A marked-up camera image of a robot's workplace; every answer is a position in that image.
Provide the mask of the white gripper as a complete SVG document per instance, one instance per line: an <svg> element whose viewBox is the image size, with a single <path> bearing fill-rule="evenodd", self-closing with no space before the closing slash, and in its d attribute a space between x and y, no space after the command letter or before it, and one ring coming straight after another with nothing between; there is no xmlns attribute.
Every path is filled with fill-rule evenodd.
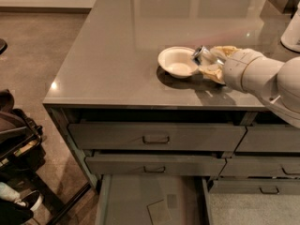
<svg viewBox="0 0 300 225"><path fill-rule="evenodd" d="M251 49L239 51L235 46L215 46L210 52L227 60L223 69L219 64L199 66L199 71L210 80L225 82L234 90L252 95L274 94L277 90L277 74L283 62Z"/></svg>

